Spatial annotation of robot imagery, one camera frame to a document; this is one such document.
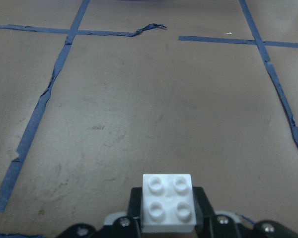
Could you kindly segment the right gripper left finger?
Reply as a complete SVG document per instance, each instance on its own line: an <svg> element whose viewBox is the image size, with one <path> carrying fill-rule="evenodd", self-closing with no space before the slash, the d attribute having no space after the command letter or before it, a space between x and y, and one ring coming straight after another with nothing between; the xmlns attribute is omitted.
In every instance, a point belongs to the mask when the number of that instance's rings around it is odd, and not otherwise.
<svg viewBox="0 0 298 238"><path fill-rule="evenodd" d="M137 225L136 234L138 238L143 237L142 222L141 222L142 197L143 197L142 187L132 188L130 193L129 205L127 209L127 216L132 217Z"/></svg>

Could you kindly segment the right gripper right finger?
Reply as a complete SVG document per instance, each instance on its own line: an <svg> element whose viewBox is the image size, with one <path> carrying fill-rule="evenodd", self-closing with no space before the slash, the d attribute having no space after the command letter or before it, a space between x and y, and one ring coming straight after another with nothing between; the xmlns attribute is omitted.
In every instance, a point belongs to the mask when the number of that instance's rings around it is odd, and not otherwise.
<svg viewBox="0 0 298 238"><path fill-rule="evenodd" d="M198 238L211 238L210 219L215 215L215 212L202 187L193 187L193 199L196 214L196 235Z"/></svg>

